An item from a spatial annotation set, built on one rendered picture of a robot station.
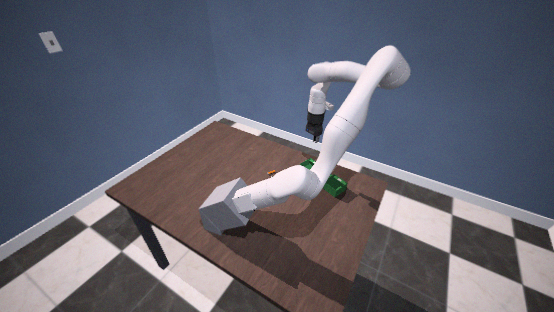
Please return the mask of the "green open-top bin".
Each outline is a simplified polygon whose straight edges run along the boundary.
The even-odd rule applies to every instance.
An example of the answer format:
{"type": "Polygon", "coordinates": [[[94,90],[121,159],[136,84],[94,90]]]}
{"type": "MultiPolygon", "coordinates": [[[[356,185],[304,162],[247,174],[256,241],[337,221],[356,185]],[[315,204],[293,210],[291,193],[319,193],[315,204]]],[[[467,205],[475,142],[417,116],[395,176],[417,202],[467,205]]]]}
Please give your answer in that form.
{"type": "MultiPolygon", "coordinates": [[[[312,158],[309,158],[308,160],[302,162],[300,165],[310,170],[315,164],[315,162],[316,162],[315,160],[313,160],[312,158]]],[[[347,182],[345,182],[335,174],[334,175],[331,174],[330,176],[331,177],[328,178],[323,189],[326,190],[328,193],[330,193],[333,197],[337,197],[339,194],[341,194],[343,191],[346,190],[347,182]]]]}

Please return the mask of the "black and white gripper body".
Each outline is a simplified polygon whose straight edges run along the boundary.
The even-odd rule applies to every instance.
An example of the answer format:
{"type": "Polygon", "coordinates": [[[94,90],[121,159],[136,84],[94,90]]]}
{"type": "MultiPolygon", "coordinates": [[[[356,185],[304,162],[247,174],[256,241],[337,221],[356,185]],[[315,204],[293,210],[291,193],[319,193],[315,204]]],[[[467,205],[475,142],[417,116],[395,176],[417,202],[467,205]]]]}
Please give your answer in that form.
{"type": "Polygon", "coordinates": [[[324,103],[317,104],[309,100],[306,131],[315,137],[318,137],[323,132],[323,121],[326,110],[334,110],[334,105],[325,101],[324,103]],[[312,124],[311,124],[312,123],[312,124]]]}

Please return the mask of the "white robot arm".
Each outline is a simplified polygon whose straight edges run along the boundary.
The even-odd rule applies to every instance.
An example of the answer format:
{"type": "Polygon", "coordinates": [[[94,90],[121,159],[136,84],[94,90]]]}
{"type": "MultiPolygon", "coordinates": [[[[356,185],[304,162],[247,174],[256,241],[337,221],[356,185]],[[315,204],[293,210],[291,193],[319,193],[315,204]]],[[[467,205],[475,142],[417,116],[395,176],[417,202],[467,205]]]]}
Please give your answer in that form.
{"type": "Polygon", "coordinates": [[[301,165],[292,166],[272,178],[238,189],[232,198],[238,213],[284,203],[289,198],[285,195],[295,195],[304,200],[314,199],[363,129],[370,100],[377,86],[383,89],[398,88],[409,79],[410,74],[408,63],[394,46],[381,48],[366,66],[350,61],[312,65],[308,70],[308,78],[317,83],[310,91],[310,101],[313,103],[326,101],[331,82],[357,83],[325,128],[320,155],[313,167],[309,170],[301,165]]]}

